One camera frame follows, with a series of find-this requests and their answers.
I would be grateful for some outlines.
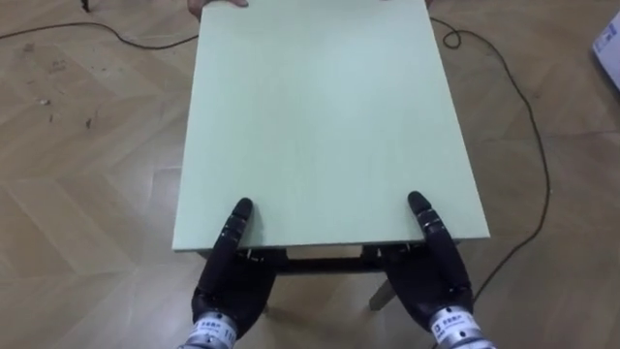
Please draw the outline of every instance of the table leg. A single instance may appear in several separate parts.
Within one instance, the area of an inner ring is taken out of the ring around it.
[[[81,0],[81,7],[86,11],[90,12],[90,6],[88,4],[88,0]]]
[[[379,311],[383,309],[394,297],[396,297],[396,294],[391,288],[389,281],[386,280],[368,302],[370,310]]]

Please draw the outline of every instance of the printed label on wrist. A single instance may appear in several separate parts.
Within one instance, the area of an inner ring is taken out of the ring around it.
[[[430,327],[437,343],[441,343],[451,333],[459,333],[464,330],[480,330],[472,314],[467,311],[447,312]]]
[[[194,335],[212,336],[224,343],[229,349],[233,349],[236,342],[236,332],[234,329],[229,324],[216,318],[200,319],[194,325],[190,337]]]

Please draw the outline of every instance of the robotic hand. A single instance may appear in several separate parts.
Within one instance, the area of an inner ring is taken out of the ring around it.
[[[495,348],[474,321],[469,275],[450,233],[419,192],[412,192],[408,201],[425,243],[380,247],[396,296],[442,349]]]
[[[284,250],[237,251],[252,212],[242,199],[209,256],[192,297],[194,329],[179,349],[232,349],[259,319],[275,281],[272,260]]]

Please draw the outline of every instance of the fingers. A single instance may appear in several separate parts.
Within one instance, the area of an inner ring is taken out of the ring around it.
[[[214,0],[187,0],[187,10],[190,12],[190,14],[194,15],[194,17],[198,21],[201,21],[202,9],[204,8],[204,6],[206,6],[208,3],[212,1]],[[248,7],[247,0],[226,0],[226,1],[230,2],[231,4],[237,7],[241,7],[241,8]]]
[[[187,0],[187,10],[190,14],[194,15],[198,21],[201,21],[202,8],[207,2],[208,0]]]
[[[238,7],[248,7],[247,0],[228,0],[228,1],[231,2],[233,5],[236,5]]]

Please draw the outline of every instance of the white box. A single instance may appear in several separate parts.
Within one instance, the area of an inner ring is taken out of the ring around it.
[[[592,50],[601,65],[620,90],[620,13],[604,29],[603,33],[592,45]]]

